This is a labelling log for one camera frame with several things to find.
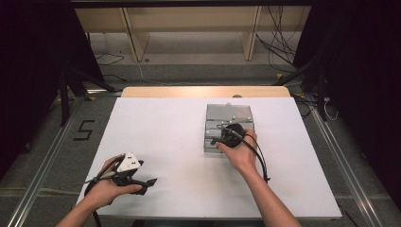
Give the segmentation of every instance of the gray floor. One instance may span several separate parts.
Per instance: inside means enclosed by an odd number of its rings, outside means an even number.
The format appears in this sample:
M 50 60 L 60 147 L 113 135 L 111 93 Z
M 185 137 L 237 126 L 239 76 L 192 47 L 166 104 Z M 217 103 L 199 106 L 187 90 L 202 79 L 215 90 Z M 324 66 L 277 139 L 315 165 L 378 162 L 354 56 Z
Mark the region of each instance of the gray floor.
M 299 39 L 296 34 L 292 41 L 294 48 Z M 268 39 L 269 33 L 261 34 Z M 101 65 L 107 83 L 116 88 L 127 86 L 177 85 L 266 85 L 277 80 L 277 74 L 283 73 L 268 65 L 268 52 L 260 42 L 256 42 L 251 61 L 244 61 L 239 37 L 235 33 L 158 33 L 152 34 L 144 60 L 140 68 L 132 60 L 130 48 L 124 35 L 93 34 L 92 46 L 99 57 L 104 53 L 121 55 L 123 60 L 111 65 Z M 120 57 L 103 56 L 100 64 L 108 64 Z M 277 67 L 293 70 L 280 59 L 270 59 Z M 300 93 L 296 79 L 288 84 L 292 93 Z M 96 89 L 87 83 L 88 89 Z M 92 164 L 103 132 L 117 96 L 92 94 L 85 100 L 71 100 L 79 105 L 71 122 L 59 153 L 50 167 L 44 183 L 34 200 L 24 221 L 24 226 L 54 226 L 77 202 L 82 182 Z M 307 114 L 305 105 L 299 105 L 300 114 Z M 335 107 L 328 111 L 334 113 Z M 89 140 L 76 141 L 74 138 L 86 136 L 78 132 L 83 120 L 94 120 L 85 127 L 92 130 Z M 333 157 L 314 113 L 304 120 L 312 144 L 323 167 L 324 174 L 339 205 L 346 211 L 341 219 L 332 221 L 301 220 L 304 226 L 369 226 L 360 211 L 357 200 L 344 180 L 339 165 Z M 53 141 L 60 131 L 61 104 L 55 100 L 49 109 L 48 116 L 30 142 L 31 151 L 22 153 L 14 162 L 0 183 L 0 226 L 5 226 L 13 214 L 26 189 L 41 167 L 42 160 L 52 148 Z M 349 132 L 341 117 L 335 121 L 328 120 L 327 125 L 333 132 L 341 151 L 345 155 L 357 180 L 373 204 L 383 226 L 401 226 L 401 214 L 383 188 L 369 163 L 360 156 L 360 150 L 353 135 Z M 101 218 L 103 226 L 131 226 L 132 219 Z M 193 226 L 194 222 L 154 221 L 157 226 Z M 219 223 L 220 226 L 235 226 L 239 223 Z M 95 226 L 92 218 L 85 226 Z

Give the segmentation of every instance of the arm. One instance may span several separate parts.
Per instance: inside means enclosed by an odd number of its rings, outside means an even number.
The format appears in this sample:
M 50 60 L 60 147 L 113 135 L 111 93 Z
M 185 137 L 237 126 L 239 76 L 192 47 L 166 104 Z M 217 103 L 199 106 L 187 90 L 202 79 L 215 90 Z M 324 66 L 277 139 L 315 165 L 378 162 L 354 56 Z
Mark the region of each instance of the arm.
M 256 139 L 254 131 L 245 130 L 245 132 Z M 250 136 L 245 136 L 244 139 L 254 148 L 257 148 Z M 256 156 L 245 144 L 241 143 L 235 148 L 228 148 L 221 143 L 216 143 L 216 145 L 227 155 L 231 165 L 238 170 L 251 189 L 266 226 L 301 226 L 257 172 Z
M 113 157 L 105 162 L 103 167 L 110 163 Z M 105 173 L 112 171 L 113 165 L 106 170 Z M 57 225 L 62 226 L 83 226 L 86 219 L 94 213 L 95 210 L 106 206 L 123 194 L 132 193 L 142 188 L 141 185 L 117 186 L 111 179 L 101 180 L 92 188 L 92 190 L 84 197 L 74 209 L 68 213 Z

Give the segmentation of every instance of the white tabletop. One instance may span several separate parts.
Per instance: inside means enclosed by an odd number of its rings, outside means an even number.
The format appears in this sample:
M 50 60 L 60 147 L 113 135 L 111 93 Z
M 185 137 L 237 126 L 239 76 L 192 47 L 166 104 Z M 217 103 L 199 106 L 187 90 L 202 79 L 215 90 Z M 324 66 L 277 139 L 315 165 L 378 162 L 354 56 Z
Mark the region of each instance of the white tabletop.
M 205 153 L 207 104 L 249 105 L 270 187 L 296 218 L 340 218 L 304 122 L 291 97 L 119 98 L 87 180 L 105 160 L 133 152 L 145 161 L 134 179 L 158 178 L 145 196 L 124 195 L 103 216 L 258 219 L 252 194 L 224 154 Z M 86 184 L 82 187 L 82 198 Z

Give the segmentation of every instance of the forearm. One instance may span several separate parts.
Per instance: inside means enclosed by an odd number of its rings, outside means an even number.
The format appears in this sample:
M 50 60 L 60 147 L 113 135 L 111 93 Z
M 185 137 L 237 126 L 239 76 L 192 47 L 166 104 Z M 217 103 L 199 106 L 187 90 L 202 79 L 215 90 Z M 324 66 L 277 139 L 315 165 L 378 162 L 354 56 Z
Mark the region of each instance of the forearm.
M 242 172 L 241 174 L 251 189 L 253 198 L 266 226 L 301 226 L 298 220 L 255 170 Z
M 87 198 L 84 198 L 57 226 L 83 226 L 95 210 L 95 205 L 90 200 L 87 200 Z

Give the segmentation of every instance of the gray metal box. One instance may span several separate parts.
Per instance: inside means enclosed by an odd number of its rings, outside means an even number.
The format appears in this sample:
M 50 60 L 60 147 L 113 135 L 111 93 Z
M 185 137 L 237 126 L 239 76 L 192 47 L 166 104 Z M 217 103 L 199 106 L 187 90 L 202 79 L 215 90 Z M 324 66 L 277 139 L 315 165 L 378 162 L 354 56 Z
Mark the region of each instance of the gray metal box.
M 253 116 L 250 106 L 222 104 L 208 104 L 204 131 L 204 152 L 221 153 L 215 145 L 210 143 L 214 138 L 220 138 L 221 129 L 218 125 L 238 123 L 244 129 L 254 130 Z

